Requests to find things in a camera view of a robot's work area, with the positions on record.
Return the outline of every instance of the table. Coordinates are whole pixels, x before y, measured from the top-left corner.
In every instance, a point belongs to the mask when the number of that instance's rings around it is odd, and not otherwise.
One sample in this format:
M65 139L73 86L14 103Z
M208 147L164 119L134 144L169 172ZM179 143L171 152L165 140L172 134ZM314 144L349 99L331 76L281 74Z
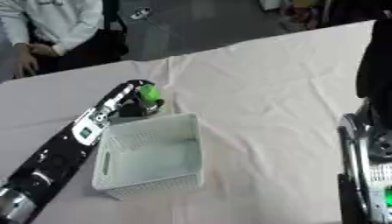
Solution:
M95 192L95 156L34 223L340 223L335 131L373 22L124 61L0 85L0 177L112 87L145 78L201 123L205 186L119 202Z

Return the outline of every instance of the plastic basket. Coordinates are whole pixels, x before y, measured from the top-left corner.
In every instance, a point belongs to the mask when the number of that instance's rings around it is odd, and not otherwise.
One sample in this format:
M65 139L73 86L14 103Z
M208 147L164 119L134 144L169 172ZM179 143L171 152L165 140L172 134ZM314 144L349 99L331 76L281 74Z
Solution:
M125 200L135 193L203 184L196 115L168 115L111 126L102 136L93 188Z

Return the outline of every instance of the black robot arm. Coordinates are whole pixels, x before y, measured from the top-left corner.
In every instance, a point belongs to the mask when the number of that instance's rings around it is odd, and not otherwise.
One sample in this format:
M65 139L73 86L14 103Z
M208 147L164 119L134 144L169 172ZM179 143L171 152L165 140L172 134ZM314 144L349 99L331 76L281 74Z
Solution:
M70 122L0 187L0 223L25 224L33 221L88 159L103 131L110 125L112 115L120 112L125 105L132 105L133 114L152 115L164 104L158 97L153 83L130 80Z

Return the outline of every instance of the gray floor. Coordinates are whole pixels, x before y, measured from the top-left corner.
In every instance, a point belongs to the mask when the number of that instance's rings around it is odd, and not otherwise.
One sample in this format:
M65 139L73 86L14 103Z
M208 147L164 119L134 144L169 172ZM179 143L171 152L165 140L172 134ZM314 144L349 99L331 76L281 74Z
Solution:
M148 21L130 15L151 7ZM129 27L125 60L157 60L233 43L285 34L279 15L261 10L257 0L122 0ZM0 82L11 77L11 46L0 29Z

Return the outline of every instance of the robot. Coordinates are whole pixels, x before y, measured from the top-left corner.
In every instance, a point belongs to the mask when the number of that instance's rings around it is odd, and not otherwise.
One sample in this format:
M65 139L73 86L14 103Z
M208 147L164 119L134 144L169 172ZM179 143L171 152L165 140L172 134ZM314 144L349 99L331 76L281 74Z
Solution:
M357 76L364 100L338 132L344 171L338 176L344 224L392 223L392 20L377 21Z
M151 116L164 105L153 83L127 81L44 143L0 187L0 223L32 222L86 162L110 118Z

